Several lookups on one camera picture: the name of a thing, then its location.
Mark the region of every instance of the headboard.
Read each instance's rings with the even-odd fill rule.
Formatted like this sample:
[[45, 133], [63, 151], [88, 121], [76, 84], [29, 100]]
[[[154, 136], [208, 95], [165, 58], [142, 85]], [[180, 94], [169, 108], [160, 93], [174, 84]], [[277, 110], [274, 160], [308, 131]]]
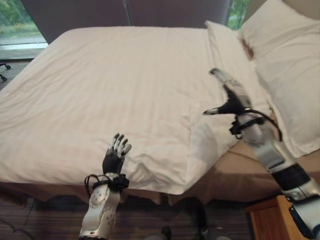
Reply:
[[[246, 10], [244, 21], [250, 18], [258, 8], [266, 0], [251, 0]], [[295, 9], [298, 13], [311, 18], [320, 19], [320, 1], [319, 0], [283, 0], [290, 7]]]

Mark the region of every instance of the wooden nightstand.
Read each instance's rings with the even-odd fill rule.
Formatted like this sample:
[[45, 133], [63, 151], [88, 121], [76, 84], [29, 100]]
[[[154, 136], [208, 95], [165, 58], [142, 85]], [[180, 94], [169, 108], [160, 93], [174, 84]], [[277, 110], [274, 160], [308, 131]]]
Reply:
[[245, 212], [250, 214], [255, 240], [307, 240], [293, 221], [290, 206], [281, 195], [247, 207]]

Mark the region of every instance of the black cable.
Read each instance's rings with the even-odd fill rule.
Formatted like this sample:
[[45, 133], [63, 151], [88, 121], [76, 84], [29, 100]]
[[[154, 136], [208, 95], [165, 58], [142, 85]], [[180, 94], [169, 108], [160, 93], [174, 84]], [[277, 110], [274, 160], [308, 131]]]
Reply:
[[278, 136], [279, 136], [279, 141], [282, 142], [282, 132], [278, 126], [278, 124], [268, 115], [264, 114], [263, 112], [257, 111], [257, 110], [253, 110], [253, 109], [246, 109], [243, 110], [243, 113], [253, 113], [253, 114], [260, 114], [261, 116], [263, 116], [265, 119], [267, 119], [270, 123], [272, 123], [273, 126], [275, 126], [275, 128], [278, 131]]
[[2, 218], [0, 218], [0, 223], [6, 224], [8, 225], [11, 229], [12, 229], [12, 233], [14, 234], [15, 232], [21, 232], [24, 233], [25, 235], [27, 235], [31, 240], [34, 240], [34, 237], [26, 230], [22, 229], [22, 228], [16, 228], [14, 225], [12, 225], [10, 222], [3, 220]]
[[86, 194], [88, 195], [88, 198], [91, 197], [90, 188], [89, 188], [90, 178], [95, 178], [97, 180], [97, 182], [101, 182], [101, 180], [99, 179], [100, 177], [105, 177], [107, 179], [107, 181], [109, 181], [110, 183], [112, 182], [110, 177], [108, 177], [104, 174], [101, 174], [101, 175], [90, 174], [89, 176], [85, 177], [84, 187], [85, 187]]

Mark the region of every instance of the green foliage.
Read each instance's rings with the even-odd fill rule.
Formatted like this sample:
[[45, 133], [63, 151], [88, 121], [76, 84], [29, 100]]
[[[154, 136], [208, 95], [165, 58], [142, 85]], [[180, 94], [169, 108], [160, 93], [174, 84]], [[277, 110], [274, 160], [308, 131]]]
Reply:
[[0, 37], [40, 35], [20, 0], [0, 0]]
[[0, 26], [32, 23], [20, 0], [0, 0]]
[[241, 27], [249, 2], [250, 0], [233, 0], [228, 20], [229, 28], [236, 30]]
[[0, 26], [0, 37], [9, 37], [13, 35], [35, 36], [39, 34], [39, 30], [34, 23]]

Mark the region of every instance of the robotic hand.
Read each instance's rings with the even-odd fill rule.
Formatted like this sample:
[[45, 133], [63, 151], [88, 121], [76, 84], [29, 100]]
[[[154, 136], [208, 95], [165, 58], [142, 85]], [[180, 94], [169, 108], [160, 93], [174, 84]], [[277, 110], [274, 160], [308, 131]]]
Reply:
[[[237, 139], [243, 137], [257, 159], [279, 184], [287, 200], [289, 212], [298, 229], [308, 239], [320, 240], [320, 186], [310, 178], [282, 141], [278, 125], [268, 116], [252, 109], [248, 94], [241, 84], [220, 69], [211, 70], [227, 92], [228, 101], [221, 107], [206, 110], [204, 115], [235, 114], [230, 128]], [[275, 138], [268, 120], [278, 129]]]
[[[82, 221], [80, 240], [107, 240], [116, 220], [116, 209], [120, 202], [120, 193], [129, 186], [126, 175], [120, 174], [125, 156], [131, 145], [124, 135], [116, 134], [108, 147], [102, 163], [102, 175], [91, 174], [84, 180], [89, 195], [89, 209]], [[97, 182], [90, 194], [89, 180]]]

